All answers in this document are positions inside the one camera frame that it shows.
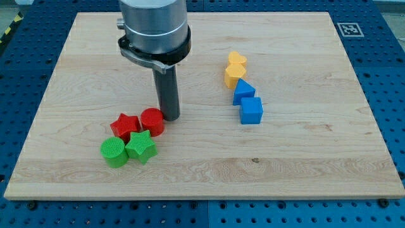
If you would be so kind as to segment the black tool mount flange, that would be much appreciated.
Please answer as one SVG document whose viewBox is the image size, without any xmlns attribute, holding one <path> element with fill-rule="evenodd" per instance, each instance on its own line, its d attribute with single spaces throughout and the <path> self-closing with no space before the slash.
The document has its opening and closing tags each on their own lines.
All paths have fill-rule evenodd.
<svg viewBox="0 0 405 228">
<path fill-rule="evenodd" d="M 191 34 L 191 29 L 188 26 L 185 41 L 173 51 L 161 54 L 151 54 L 141 51 L 130 43 L 126 35 L 119 38 L 118 46 L 120 47 L 121 55 L 132 63 L 165 74 L 167 69 L 181 62 L 189 54 L 192 45 Z"/>
</svg>

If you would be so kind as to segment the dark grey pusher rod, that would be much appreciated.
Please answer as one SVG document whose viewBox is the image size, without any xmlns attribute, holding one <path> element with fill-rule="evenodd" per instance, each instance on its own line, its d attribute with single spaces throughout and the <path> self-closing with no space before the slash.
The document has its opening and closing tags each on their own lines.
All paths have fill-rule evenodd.
<svg viewBox="0 0 405 228">
<path fill-rule="evenodd" d="M 166 69 L 165 73 L 153 70 L 159 108 L 166 121 L 174 121 L 180 116 L 177 74 L 175 66 Z"/>
</svg>

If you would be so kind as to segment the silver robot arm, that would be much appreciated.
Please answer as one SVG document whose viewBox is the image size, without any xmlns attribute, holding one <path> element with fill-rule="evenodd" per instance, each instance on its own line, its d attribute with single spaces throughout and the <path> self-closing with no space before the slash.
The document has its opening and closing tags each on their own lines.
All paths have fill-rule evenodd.
<svg viewBox="0 0 405 228">
<path fill-rule="evenodd" d="M 117 27 L 125 31 L 118 40 L 121 55 L 153 71 L 163 118 L 180 116 L 175 65 L 191 49 L 185 0 L 119 0 L 122 18 Z"/>
</svg>

